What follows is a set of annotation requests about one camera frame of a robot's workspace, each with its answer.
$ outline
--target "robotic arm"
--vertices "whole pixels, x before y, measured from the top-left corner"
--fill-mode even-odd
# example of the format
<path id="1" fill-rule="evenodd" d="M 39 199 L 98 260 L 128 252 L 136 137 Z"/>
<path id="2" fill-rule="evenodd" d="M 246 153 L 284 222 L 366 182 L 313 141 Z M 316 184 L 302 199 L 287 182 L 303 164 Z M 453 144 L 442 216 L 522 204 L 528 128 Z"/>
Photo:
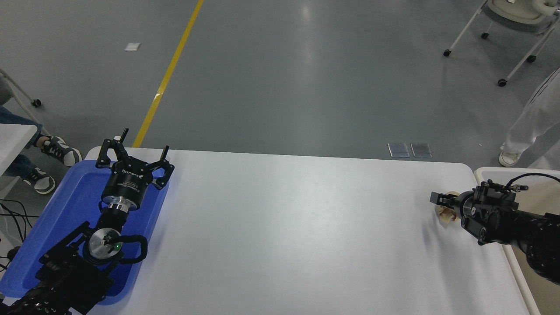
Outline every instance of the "robotic arm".
<path id="1" fill-rule="evenodd" d="M 479 245 L 496 242 L 518 247 L 538 275 L 560 285 L 560 216 L 519 211 L 516 192 L 529 187 L 512 186 L 517 178 L 505 186 L 488 180 L 458 196 L 432 192 L 430 202 L 460 213 L 461 226 Z"/>
<path id="2" fill-rule="evenodd" d="M 39 259 L 43 264 L 35 275 L 39 284 L 11 306 L 0 303 L 0 315 L 69 315 L 70 308 L 86 314 L 105 298 L 114 283 L 109 275 L 119 263 L 138 263 L 146 257 L 146 238 L 121 235 L 121 231 L 129 212 L 140 208 L 148 185 L 163 189 L 174 166 L 165 159 L 168 146 L 160 160 L 151 164 L 129 156 L 122 144 L 127 132 L 126 128 L 118 140 L 105 139 L 101 147 L 96 167 L 110 168 L 111 176 L 101 194 L 108 206 L 100 209 L 95 227 L 85 221 L 48 250 Z M 117 156 L 112 164 L 107 156 L 109 149 Z M 152 172 L 159 168 L 164 175 L 154 179 Z M 135 242 L 140 243 L 140 255 L 123 257 L 122 246 Z"/>

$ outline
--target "black and white sneaker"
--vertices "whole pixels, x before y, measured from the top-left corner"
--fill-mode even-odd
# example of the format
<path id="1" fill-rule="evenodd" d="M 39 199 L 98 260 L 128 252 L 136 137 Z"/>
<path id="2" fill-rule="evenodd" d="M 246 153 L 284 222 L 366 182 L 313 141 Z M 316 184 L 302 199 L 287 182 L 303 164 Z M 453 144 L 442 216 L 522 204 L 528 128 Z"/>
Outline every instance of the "black and white sneaker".
<path id="1" fill-rule="evenodd" d="M 40 168 L 34 168 L 31 174 L 23 178 L 23 180 L 29 186 L 33 186 L 35 191 L 39 194 L 48 194 L 57 186 L 54 178 L 48 176 Z"/>
<path id="2" fill-rule="evenodd" d="M 43 144 L 43 147 L 41 148 L 41 152 L 56 158 L 68 167 L 82 160 L 80 151 L 69 147 L 60 137 L 51 137 L 45 141 L 45 144 Z"/>

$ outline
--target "yellow floor line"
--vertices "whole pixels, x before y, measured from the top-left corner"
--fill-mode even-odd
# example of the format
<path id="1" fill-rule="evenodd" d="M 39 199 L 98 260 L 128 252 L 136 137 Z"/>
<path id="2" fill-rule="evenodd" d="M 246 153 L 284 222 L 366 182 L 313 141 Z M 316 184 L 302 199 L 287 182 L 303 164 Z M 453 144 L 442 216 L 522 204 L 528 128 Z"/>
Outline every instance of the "yellow floor line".
<path id="1" fill-rule="evenodd" d="M 194 21 L 197 19 L 198 12 L 200 11 L 200 7 L 204 0 L 198 0 L 197 6 L 194 8 L 193 14 L 190 16 L 189 23 L 186 25 L 185 32 L 179 41 L 179 45 L 177 45 L 177 49 L 175 50 L 175 54 L 173 54 L 173 58 L 167 67 L 167 71 L 165 72 L 163 80 L 161 80 L 160 88 L 157 89 L 156 96 L 153 97 L 152 105 L 144 118 L 144 122 L 136 135 L 136 139 L 134 139 L 134 143 L 132 143 L 132 147 L 140 147 L 142 141 L 144 140 L 144 136 L 152 123 L 153 116 L 156 114 L 157 107 L 160 104 L 160 100 L 164 95 L 165 88 L 167 87 L 167 83 L 169 83 L 169 79 L 173 74 L 173 70 L 175 70 L 175 66 L 177 65 L 177 61 L 181 56 L 181 52 L 183 51 L 183 47 L 185 47 L 186 39 L 189 37 L 190 30 L 193 28 Z"/>

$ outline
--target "white table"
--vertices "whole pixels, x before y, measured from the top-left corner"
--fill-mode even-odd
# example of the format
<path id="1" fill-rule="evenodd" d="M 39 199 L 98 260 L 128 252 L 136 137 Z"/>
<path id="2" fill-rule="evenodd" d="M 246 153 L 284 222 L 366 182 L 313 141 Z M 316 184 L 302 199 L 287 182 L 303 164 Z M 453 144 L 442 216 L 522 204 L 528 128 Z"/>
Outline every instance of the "white table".
<path id="1" fill-rule="evenodd" d="M 429 203 L 475 186 L 466 165 L 169 155 L 136 284 L 90 314 L 528 314 L 500 245 L 480 247 Z"/>
<path id="2" fill-rule="evenodd" d="M 37 127 L 23 124 L 0 124 L 0 175 L 21 152 Z"/>

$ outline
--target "sneaker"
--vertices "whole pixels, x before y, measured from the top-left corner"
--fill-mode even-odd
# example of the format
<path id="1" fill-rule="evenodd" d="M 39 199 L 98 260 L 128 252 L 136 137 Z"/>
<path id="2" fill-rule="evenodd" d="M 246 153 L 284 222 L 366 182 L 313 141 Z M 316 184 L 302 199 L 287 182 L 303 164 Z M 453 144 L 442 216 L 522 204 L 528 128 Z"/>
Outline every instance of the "sneaker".
<path id="1" fill-rule="evenodd" d="M 517 161 L 519 161 L 519 158 L 521 158 L 521 153 L 504 152 L 503 151 L 503 146 L 500 147 L 500 150 L 502 150 L 502 152 L 498 156 L 498 161 L 505 168 L 510 168 L 510 167 L 514 166 L 515 163 L 517 163 Z"/>
<path id="2" fill-rule="evenodd" d="M 45 144 L 41 148 L 41 152 L 56 158 L 68 167 L 82 160 L 80 151 L 69 147 L 60 137 L 51 137 L 49 140 L 45 141 Z"/>
<path id="3" fill-rule="evenodd" d="M 26 176 L 23 180 L 29 186 L 33 186 L 35 191 L 39 194 L 48 194 L 57 186 L 54 178 L 48 176 L 40 168 L 34 168 L 31 174 Z"/>

